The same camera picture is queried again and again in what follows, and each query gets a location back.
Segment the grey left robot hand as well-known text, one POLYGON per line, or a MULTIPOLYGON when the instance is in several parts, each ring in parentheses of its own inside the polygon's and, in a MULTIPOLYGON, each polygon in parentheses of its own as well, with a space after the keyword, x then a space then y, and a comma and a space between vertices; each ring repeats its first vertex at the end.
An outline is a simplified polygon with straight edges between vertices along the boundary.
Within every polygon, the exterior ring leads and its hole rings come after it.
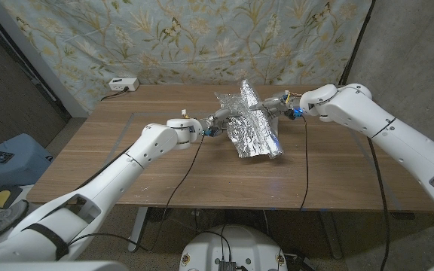
POLYGON ((216 137, 228 129, 232 117, 239 117, 240 114, 229 108, 220 108, 214 114, 200 119, 202 135, 216 137))

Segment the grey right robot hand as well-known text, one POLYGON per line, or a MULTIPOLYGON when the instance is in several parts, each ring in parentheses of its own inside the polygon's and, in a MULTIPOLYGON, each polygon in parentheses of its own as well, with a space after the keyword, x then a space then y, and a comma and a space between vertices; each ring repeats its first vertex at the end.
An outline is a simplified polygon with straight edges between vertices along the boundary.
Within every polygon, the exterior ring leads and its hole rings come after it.
POLYGON ((294 120, 303 115, 303 111, 300 107, 301 97, 301 94, 285 90, 284 92, 273 94, 262 102, 251 105, 249 109, 251 111, 261 111, 270 120, 281 115, 284 115, 290 120, 294 120))

